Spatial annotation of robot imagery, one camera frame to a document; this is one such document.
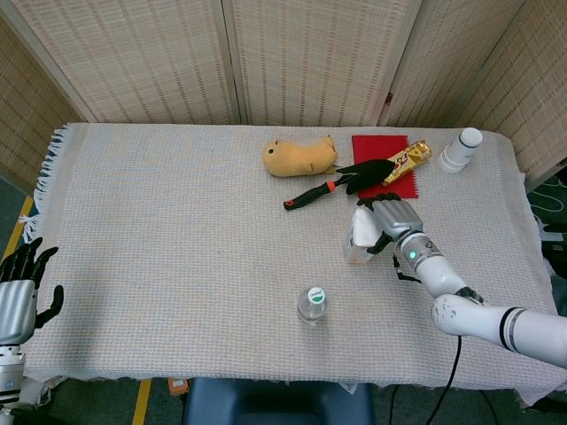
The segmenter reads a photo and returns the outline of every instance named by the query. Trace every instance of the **tablecloth fringe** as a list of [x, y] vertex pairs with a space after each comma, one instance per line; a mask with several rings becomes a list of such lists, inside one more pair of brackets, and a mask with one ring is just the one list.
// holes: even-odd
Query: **tablecloth fringe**
[[42, 162], [42, 171], [37, 178], [37, 184], [34, 189], [34, 205], [37, 214], [33, 216], [22, 215], [19, 217], [20, 223], [24, 224], [23, 238], [24, 242], [33, 241], [38, 235], [40, 219], [45, 209], [45, 203], [50, 198], [51, 191], [55, 184], [55, 176], [59, 170], [61, 160], [64, 157], [65, 139], [70, 132], [69, 125], [63, 126], [59, 130], [55, 130], [48, 146], [47, 155]]

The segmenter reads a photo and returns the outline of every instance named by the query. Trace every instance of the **black cable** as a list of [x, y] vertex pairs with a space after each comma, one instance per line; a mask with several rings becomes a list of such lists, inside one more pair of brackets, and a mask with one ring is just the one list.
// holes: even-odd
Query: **black cable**
[[431, 424], [431, 422], [433, 421], [433, 418], [435, 418], [435, 415], [437, 414], [437, 411], [441, 407], [441, 403], [443, 403], [443, 398], [445, 398], [445, 395], [447, 394], [447, 392], [449, 391], [449, 388], [451, 388], [451, 384], [453, 383], [454, 373], [457, 371], [457, 365], [459, 364], [459, 357], [461, 357], [462, 337], [458, 336], [458, 338], [459, 338], [459, 341], [458, 341], [458, 344], [457, 344], [457, 353], [454, 356], [453, 370], [451, 370], [451, 376], [449, 377], [449, 382], [447, 382], [447, 385], [445, 386], [445, 389], [443, 390], [441, 397], [439, 397], [439, 400], [437, 402], [437, 405], [435, 406], [435, 409], [433, 409], [433, 412], [431, 412], [431, 416], [429, 417], [429, 419], [427, 420], [425, 425]]
[[400, 262], [398, 261], [398, 257], [396, 257], [396, 254], [392, 255], [392, 259], [393, 259], [393, 267], [396, 269], [396, 274], [398, 275], [398, 279], [400, 279], [401, 281], [410, 281], [410, 282], [419, 282], [419, 283], [422, 282], [416, 277], [408, 276], [407, 274], [402, 273], [400, 268]]
[[488, 398], [488, 396], [484, 391], [480, 390], [480, 394], [482, 394], [482, 397], [485, 398], [488, 407], [490, 407], [490, 411], [493, 413], [494, 423], [498, 425], [498, 417], [496, 416], [496, 411], [494, 410], [493, 404], [491, 403], [490, 399]]
[[390, 399], [390, 420], [388, 421], [390, 425], [392, 425], [392, 418], [393, 418], [393, 400], [396, 397], [396, 392], [398, 392], [399, 387], [400, 387], [399, 385], [393, 387], [392, 398]]

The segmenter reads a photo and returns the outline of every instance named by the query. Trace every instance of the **robot finger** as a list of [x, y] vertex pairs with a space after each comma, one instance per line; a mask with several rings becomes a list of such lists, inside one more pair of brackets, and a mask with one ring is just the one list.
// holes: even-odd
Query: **robot finger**
[[35, 316], [36, 329], [43, 328], [43, 325], [45, 323], [59, 314], [61, 308], [63, 307], [64, 299], [65, 294], [63, 287], [61, 285], [56, 286], [53, 290], [53, 302], [51, 303], [51, 307]]
[[401, 198], [395, 192], [384, 193], [382, 196], [378, 196], [376, 201], [401, 201]]
[[0, 264], [0, 282], [5, 282], [8, 277], [8, 266], [12, 263], [13, 255], [9, 255]]
[[391, 241], [392, 239], [385, 232], [382, 232], [382, 235], [377, 240], [376, 244], [368, 248], [366, 251], [370, 254], [378, 254], [379, 252], [382, 252], [386, 245]]
[[373, 197], [362, 197], [361, 199], [358, 200], [358, 202], [356, 203], [358, 206], [366, 206], [367, 208], [369, 208], [371, 211], [374, 211], [374, 206], [372, 206], [372, 202], [374, 201], [375, 198]]
[[34, 270], [32, 271], [30, 279], [35, 282], [35, 288], [39, 288], [39, 282], [42, 280], [43, 273], [45, 272], [45, 266], [49, 259], [55, 255], [55, 253], [59, 251], [57, 246], [53, 248], [49, 248], [48, 250], [42, 252], [40, 256], [37, 258], [37, 261], [34, 265]]
[[30, 279], [32, 276], [32, 272], [34, 271], [34, 259], [35, 253], [37, 252], [37, 248], [42, 243], [42, 238], [38, 237], [34, 241], [29, 244], [29, 247], [26, 252], [26, 256], [23, 259], [21, 264], [20, 273], [18, 278], [19, 279]]
[[24, 243], [13, 253], [12, 262], [10, 263], [10, 266], [8, 267], [7, 270], [8, 275], [4, 280], [9, 282], [19, 279], [21, 266], [22, 263], [24, 262], [24, 258], [27, 255], [28, 249], [29, 249], [29, 244]]

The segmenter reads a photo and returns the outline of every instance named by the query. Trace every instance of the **water bottle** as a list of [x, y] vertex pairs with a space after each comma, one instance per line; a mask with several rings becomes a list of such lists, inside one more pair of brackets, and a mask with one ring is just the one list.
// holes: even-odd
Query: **water bottle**
[[482, 133], [476, 128], [465, 128], [438, 156], [439, 166], [448, 173], [459, 173], [482, 142]]
[[329, 300], [322, 288], [307, 288], [298, 299], [299, 317], [307, 323], [320, 320], [329, 307]]

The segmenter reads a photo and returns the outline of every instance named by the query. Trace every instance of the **red napkin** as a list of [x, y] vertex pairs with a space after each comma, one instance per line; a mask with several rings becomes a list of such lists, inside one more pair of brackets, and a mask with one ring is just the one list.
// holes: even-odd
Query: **red napkin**
[[[370, 159], [388, 159], [408, 147], [406, 135], [353, 135], [354, 164]], [[394, 183], [383, 186], [378, 183], [358, 192], [359, 197], [375, 197], [381, 193], [395, 192], [399, 197], [416, 198], [416, 176], [414, 172], [404, 175]]]

